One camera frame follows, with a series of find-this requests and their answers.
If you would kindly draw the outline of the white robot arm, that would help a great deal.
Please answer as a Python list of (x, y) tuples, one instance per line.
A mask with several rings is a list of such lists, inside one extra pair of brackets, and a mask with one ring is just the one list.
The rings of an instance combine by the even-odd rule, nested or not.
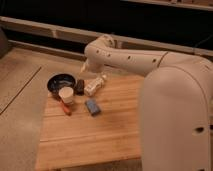
[(139, 95), (143, 171), (211, 171), (213, 62), (171, 51), (118, 49), (102, 35), (86, 45), (83, 69), (105, 65), (144, 77)]

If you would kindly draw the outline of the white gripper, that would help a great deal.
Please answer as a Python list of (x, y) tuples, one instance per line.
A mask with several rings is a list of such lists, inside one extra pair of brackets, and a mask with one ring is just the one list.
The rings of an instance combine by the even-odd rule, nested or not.
[(87, 59), (83, 66), (80, 69), (80, 72), (92, 72), (92, 73), (99, 73), (100, 72), (100, 65), (90, 59)]

